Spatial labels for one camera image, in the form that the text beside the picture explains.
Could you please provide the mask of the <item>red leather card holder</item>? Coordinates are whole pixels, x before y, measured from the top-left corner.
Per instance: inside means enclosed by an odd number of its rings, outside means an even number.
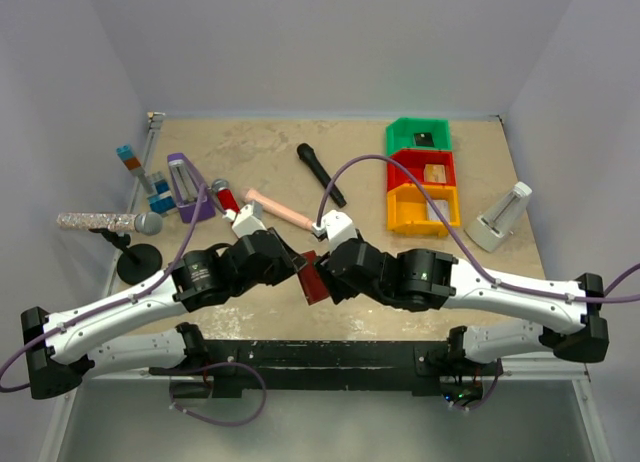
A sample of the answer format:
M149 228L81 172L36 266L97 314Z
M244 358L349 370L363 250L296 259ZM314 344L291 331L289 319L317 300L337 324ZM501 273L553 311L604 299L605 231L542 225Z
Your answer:
M329 298L330 295L314 266L314 262L317 258L316 252L307 251L302 253L301 256L305 259L305 264L297 272L297 277L306 302L311 306Z

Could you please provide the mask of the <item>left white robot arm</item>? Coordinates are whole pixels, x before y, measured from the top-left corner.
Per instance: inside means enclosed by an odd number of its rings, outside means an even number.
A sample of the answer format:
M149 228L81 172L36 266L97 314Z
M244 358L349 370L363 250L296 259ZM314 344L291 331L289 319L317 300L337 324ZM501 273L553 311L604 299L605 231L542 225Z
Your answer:
M114 296L73 311L22 313L30 395L43 400L77 388L99 373L128 370L135 363L195 374L212 361L193 325L134 339L129 332L237 298L257 285L275 286L297 274L305 258L273 229L257 230L234 244L219 243L183 255Z

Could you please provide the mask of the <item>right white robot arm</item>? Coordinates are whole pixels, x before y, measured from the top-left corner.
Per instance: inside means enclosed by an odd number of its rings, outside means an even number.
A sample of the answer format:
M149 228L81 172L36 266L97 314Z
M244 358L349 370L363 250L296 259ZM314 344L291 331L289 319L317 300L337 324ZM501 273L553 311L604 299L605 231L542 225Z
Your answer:
M334 303L365 295L409 312L470 309L508 317L495 326L451 331L445 360L458 374L532 352L598 363L609 347L608 324L599 314L603 282L592 273L567 282L496 271L484 279L470 262L451 254L412 249L391 255L358 238L341 243L314 266Z

